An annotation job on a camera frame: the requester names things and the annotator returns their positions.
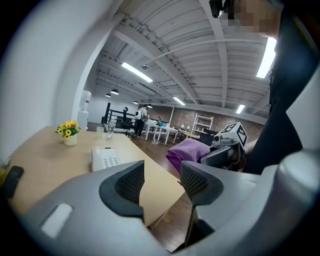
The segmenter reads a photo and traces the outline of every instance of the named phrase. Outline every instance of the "glass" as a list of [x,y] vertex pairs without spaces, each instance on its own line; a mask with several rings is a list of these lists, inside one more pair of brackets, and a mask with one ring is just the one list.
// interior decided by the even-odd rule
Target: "glass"
[[103,136],[104,136],[104,131],[105,131],[105,128],[104,127],[101,127],[101,126],[98,126],[96,128],[96,137],[99,139],[99,140],[102,140]]

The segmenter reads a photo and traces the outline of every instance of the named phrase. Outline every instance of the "sticker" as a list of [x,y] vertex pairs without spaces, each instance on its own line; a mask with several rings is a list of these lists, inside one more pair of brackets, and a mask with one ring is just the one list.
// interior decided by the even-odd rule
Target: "sticker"
[[230,132],[234,127],[236,126],[236,123],[228,125],[226,128],[223,129],[223,131],[219,132],[220,134],[225,134]]
[[241,125],[239,126],[238,130],[236,131],[236,134],[238,135],[238,137],[242,143],[242,146],[245,146],[246,141],[247,141],[247,135]]

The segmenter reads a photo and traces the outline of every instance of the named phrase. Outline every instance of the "white shirt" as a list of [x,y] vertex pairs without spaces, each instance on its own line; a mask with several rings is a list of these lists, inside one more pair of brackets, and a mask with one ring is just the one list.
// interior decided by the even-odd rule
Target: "white shirt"
[[142,112],[142,118],[141,118],[142,121],[145,121],[145,117],[146,119],[148,119],[148,112],[144,107],[140,108],[139,111]]

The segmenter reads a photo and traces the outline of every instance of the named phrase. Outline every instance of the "fluorescent light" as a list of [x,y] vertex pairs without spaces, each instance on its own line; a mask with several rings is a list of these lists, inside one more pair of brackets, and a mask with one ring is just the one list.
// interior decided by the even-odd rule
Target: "fluorescent light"
[[257,78],[265,78],[267,73],[269,72],[270,67],[276,57],[276,53],[275,53],[276,44],[277,44],[276,39],[274,39],[273,37],[268,37],[268,41],[266,43],[261,66],[259,68],[258,74],[256,74]]
[[185,106],[186,104],[184,104],[180,99],[178,99],[177,97],[173,97],[177,102],[179,102],[181,105]]
[[242,110],[244,110],[246,105],[240,105],[238,110],[236,111],[237,114],[240,114],[242,112]]
[[145,74],[141,73],[139,70],[135,69],[133,66],[130,66],[128,63],[123,63],[122,67],[130,70],[131,72],[135,73],[137,76],[141,77],[142,79],[146,80],[148,83],[152,82],[152,79],[147,77]]

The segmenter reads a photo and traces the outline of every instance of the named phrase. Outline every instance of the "black mesh pad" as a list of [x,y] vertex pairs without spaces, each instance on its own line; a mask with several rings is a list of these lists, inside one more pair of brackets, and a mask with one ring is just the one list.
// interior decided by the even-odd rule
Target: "black mesh pad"
[[139,206],[140,191],[145,183],[144,170],[145,162],[139,161],[106,178],[99,188],[103,203],[120,216],[144,220],[144,211]]
[[181,162],[180,181],[194,207],[211,204],[224,190],[219,178],[187,161]]

